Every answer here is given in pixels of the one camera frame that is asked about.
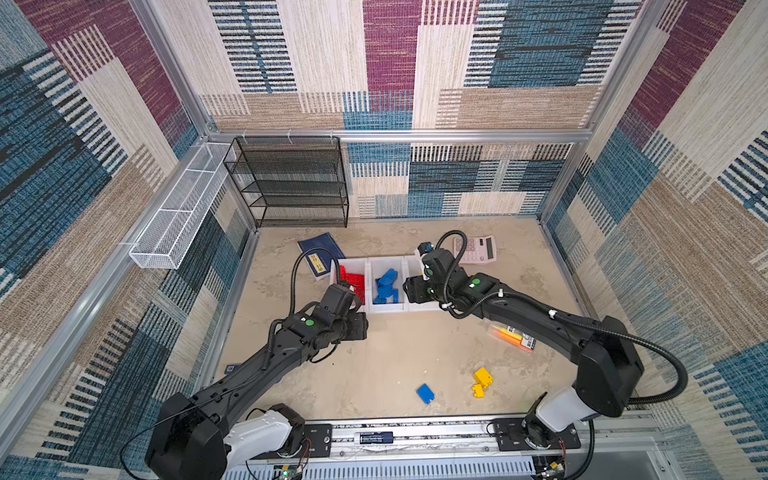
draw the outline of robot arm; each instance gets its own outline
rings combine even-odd
[[[275,332],[273,323],[267,344],[230,375],[190,399],[182,393],[171,396],[152,432],[147,465],[163,480],[208,480],[264,452],[296,452],[304,439],[304,419],[288,406],[279,404],[258,418],[236,422],[272,385],[321,349],[366,338],[366,314],[357,312],[359,305],[350,309],[356,299],[346,286],[330,286],[320,302],[282,320],[280,330]]]
[[[572,386],[542,395],[525,416],[526,442],[547,448],[572,422],[598,415],[618,417],[630,404],[663,402],[679,395],[687,385],[683,364],[666,349],[632,336],[624,324],[611,316],[602,322],[557,311],[536,299],[513,290],[499,279],[477,273],[469,276],[458,267],[458,258],[439,247],[422,243],[422,275],[408,278],[403,289],[412,303],[432,300],[456,318],[476,315],[522,330],[546,343],[578,366]],[[634,344],[642,345],[677,370],[677,384],[660,395],[632,398],[644,367]]]
[[[448,232],[441,242],[454,233],[461,234],[466,244],[466,236],[457,230]],[[629,404],[668,400],[685,389],[687,374],[680,361],[667,350],[629,335],[619,320],[607,316],[599,323],[572,316],[492,276],[468,276],[458,267],[461,254],[454,258],[439,247],[441,242],[436,248],[430,243],[419,247],[423,275],[408,278],[403,285],[410,302],[439,300],[456,318],[476,315],[513,326],[578,365],[574,384],[542,395],[520,424],[519,433],[532,448],[547,448],[576,420],[618,417]],[[305,361],[312,362],[321,349],[366,338],[366,314],[357,312],[359,304],[350,309],[356,299],[347,286],[330,286],[320,302],[273,322],[267,344],[229,376],[190,399],[181,393],[171,396],[153,425],[147,465],[163,480],[208,480],[264,452],[287,456],[298,452],[305,438],[304,419],[284,404],[256,419],[236,422],[272,385]],[[282,328],[276,331],[277,323]],[[678,374],[675,387],[657,396],[631,397],[644,371],[633,343],[673,363]]]

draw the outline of white storage bin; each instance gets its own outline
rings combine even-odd
[[[418,255],[408,255],[406,257],[406,263],[408,265],[408,276],[422,274],[422,261]],[[440,310],[440,305],[437,300],[426,303],[410,303],[408,297],[406,297],[406,304],[409,312],[431,312]]]
[[[370,267],[370,278],[371,278],[371,303],[370,303],[370,313],[401,313],[408,311],[406,309],[406,293],[402,291],[402,284],[406,281],[406,278],[408,277],[408,264],[406,262],[405,257],[369,257],[368,259],[369,267]],[[376,279],[381,278],[385,273],[387,273],[387,270],[390,268],[394,269],[397,272],[397,279],[395,280],[395,283],[392,285],[394,288],[397,289],[397,303],[382,303],[380,305],[376,305],[373,302],[373,299],[377,297],[377,289],[376,289]]]
[[[365,275],[366,301],[360,308],[360,311],[369,312],[373,296],[371,293],[371,273],[367,258],[339,258],[339,265],[344,267],[347,273],[355,275]],[[329,276],[329,285],[336,283],[336,264],[331,260],[331,274]]]

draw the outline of blue book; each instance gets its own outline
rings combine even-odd
[[[303,252],[315,247],[323,247],[332,251],[336,258],[346,258],[330,233],[324,233],[309,240],[301,240],[299,242],[299,248]],[[315,274],[315,280],[319,280],[331,273],[331,263],[333,260],[331,260],[331,256],[328,253],[312,252],[306,256],[306,262],[309,264],[310,269],[312,269],[312,273]]]

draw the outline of calculator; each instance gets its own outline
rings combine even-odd
[[[462,248],[462,238],[453,239],[453,256],[458,256],[458,251]],[[470,263],[483,265],[485,263],[496,261],[496,241],[493,235],[489,237],[469,237],[467,239],[467,250],[459,263]]]

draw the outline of patterned carpet wall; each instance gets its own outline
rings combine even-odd
[[[196,132],[119,0],[0,0],[0,113],[2,399]],[[130,272],[0,478],[118,478],[116,448],[197,377],[247,235],[236,205],[219,192],[179,270]]]
[[[343,144],[349,216],[534,215],[571,144]]]
[[[768,2],[673,0],[548,221],[597,312],[689,369],[653,406],[688,478],[768,478],[767,51]]]
[[[155,5],[222,131],[408,130],[583,127],[641,1]],[[350,216],[535,214],[551,147],[346,145]]]
[[[128,1],[0,0],[0,399],[196,137]]]
[[[158,0],[221,130],[576,128],[641,0]]]
[[[194,393],[248,238],[237,194],[222,187],[178,270],[132,267],[0,479],[127,478],[119,448],[157,420],[168,397]],[[148,472],[148,443],[142,436],[127,449],[131,469]]]

